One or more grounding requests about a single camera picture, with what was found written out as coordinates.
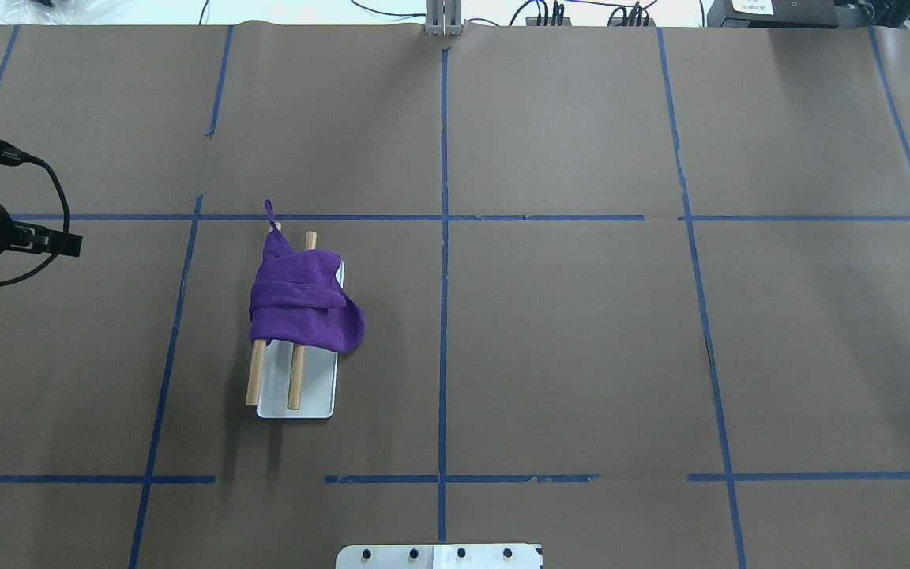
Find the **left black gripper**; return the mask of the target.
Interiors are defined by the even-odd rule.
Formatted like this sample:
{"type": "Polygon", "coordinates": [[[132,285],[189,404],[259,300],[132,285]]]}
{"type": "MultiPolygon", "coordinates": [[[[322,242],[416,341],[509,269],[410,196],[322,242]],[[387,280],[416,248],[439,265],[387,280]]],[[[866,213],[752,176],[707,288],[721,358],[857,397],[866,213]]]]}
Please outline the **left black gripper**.
{"type": "Polygon", "coordinates": [[[80,257],[83,237],[48,229],[41,224],[16,224],[0,205],[0,254],[16,250],[28,254],[80,257]]]}

